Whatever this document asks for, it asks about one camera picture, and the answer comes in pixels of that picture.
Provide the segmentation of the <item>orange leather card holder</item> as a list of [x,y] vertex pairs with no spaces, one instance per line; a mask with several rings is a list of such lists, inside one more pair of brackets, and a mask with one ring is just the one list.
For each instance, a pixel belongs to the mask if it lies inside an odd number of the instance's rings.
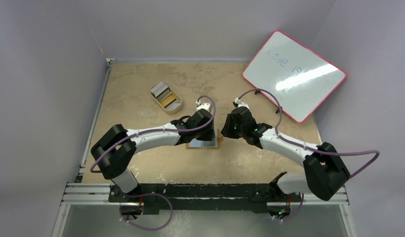
[[220,130],[215,130],[215,137],[210,141],[200,141],[197,139],[192,139],[186,144],[186,149],[219,149],[221,146],[222,135]]

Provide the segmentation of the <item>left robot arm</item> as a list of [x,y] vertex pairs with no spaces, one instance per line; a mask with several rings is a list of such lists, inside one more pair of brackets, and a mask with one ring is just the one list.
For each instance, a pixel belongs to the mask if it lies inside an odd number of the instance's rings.
[[91,148],[95,161],[90,172],[101,173],[121,189],[123,198],[134,202],[140,197],[140,188],[128,169],[133,155],[153,148],[186,144],[193,139],[211,140],[214,137],[214,116],[208,109],[198,109],[191,116],[158,127],[133,130],[116,124]]

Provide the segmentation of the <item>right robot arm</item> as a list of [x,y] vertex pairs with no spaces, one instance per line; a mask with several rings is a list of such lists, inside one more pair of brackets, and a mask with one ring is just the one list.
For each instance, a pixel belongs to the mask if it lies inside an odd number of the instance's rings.
[[227,114],[221,130],[223,137],[244,139],[249,145],[278,153],[300,165],[302,173],[282,172],[270,185],[274,200],[282,201],[292,193],[312,193],[328,201],[349,180],[350,172],[334,146],[324,142],[312,151],[295,145],[293,137],[277,133],[266,123],[257,123],[247,107],[238,107]]

